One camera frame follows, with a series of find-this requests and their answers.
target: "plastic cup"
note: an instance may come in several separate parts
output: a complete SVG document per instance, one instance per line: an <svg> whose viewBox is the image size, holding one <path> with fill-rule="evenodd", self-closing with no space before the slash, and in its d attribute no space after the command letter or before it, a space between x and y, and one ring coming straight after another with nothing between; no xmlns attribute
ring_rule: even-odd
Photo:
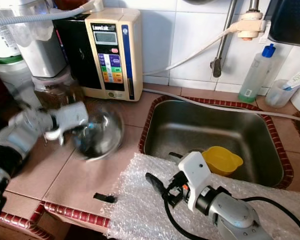
<svg viewBox="0 0 300 240"><path fill-rule="evenodd" d="M270 91L268 92L265 103L274 108L282 108L284 107L290 98L295 94L297 89L292 89L290 91L283 90L282 87L286 84L287 80L277 80L273 83Z"/></svg>

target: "metal pipe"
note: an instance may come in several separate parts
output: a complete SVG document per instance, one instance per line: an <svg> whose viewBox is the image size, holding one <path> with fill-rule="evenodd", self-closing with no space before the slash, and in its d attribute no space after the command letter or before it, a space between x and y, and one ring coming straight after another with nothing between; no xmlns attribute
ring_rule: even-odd
<svg viewBox="0 0 300 240"><path fill-rule="evenodd" d="M259 0L250 0L249 12L259 11Z"/></svg>
<svg viewBox="0 0 300 240"><path fill-rule="evenodd" d="M232 19L235 14L236 4L237 4L237 0L231 0L230 6L228 9L228 13L226 15L223 30L226 30L227 28L229 28L232 23ZM212 74L215 78L218 78L221 76L221 59L222 59L222 54L223 54L223 51L225 48L226 40L227 40L227 36L224 36L221 38L216 57L215 57L214 61L212 61L210 63L210 67L212 68Z"/></svg>
<svg viewBox="0 0 300 240"><path fill-rule="evenodd" d="M237 0L231 0L230 6L229 6L229 9L228 9L228 14L226 15L223 30L226 30L227 28L230 27L231 22L232 22L232 18L233 18L234 13L235 13L236 4L237 4ZM216 54L217 59L221 58L222 52L223 52L224 47L225 47L226 40L227 40L227 35L225 35L224 37L221 38L221 42L220 42L220 45L219 45L219 48L218 48L218 52Z"/></svg>

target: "bubble wrap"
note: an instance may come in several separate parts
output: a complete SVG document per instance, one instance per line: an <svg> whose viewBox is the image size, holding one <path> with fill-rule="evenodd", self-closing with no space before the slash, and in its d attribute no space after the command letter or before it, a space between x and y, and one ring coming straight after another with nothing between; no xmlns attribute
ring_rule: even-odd
<svg viewBox="0 0 300 240"><path fill-rule="evenodd" d="M158 177L167 187L169 179L179 171L170 161L135 153L127 169L121 173L114 186L118 196L115 204L105 203L104 216L111 219L107 236L117 240L183 240L185 239L169 222L161 196L145 179L147 172ZM228 177L212 175L213 187L223 186L235 198L262 196L270 198L296 215L300 220L300 193L265 187ZM297 225L281 210L269 203L253 201L263 228L275 240L299 240ZM188 232L209 240L222 240L218 229L207 216L191 212L185 202L180 202L171 213L177 223Z"/></svg>

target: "metal bowl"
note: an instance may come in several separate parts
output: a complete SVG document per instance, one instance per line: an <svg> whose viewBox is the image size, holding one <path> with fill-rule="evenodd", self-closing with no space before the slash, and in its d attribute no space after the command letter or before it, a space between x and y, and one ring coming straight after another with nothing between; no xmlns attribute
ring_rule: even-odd
<svg viewBox="0 0 300 240"><path fill-rule="evenodd" d="M87 160L98 160L114 152L122 143L124 122L113 107L100 104L89 116L87 125L75 130L76 148Z"/></svg>
<svg viewBox="0 0 300 240"><path fill-rule="evenodd" d="M214 0L184 0L184 1L189 4L193 4L193 5L204 5L204 4L210 3Z"/></svg>

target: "blue bottle cap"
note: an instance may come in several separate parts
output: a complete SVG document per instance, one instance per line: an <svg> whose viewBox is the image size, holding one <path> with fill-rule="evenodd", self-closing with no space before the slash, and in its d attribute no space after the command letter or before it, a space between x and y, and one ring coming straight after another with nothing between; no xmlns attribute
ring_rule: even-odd
<svg viewBox="0 0 300 240"><path fill-rule="evenodd" d="M276 48L274 47L274 44L271 43L269 46L265 46L262 52L262 56L265 58L271 58L274 54Z"/></svg>

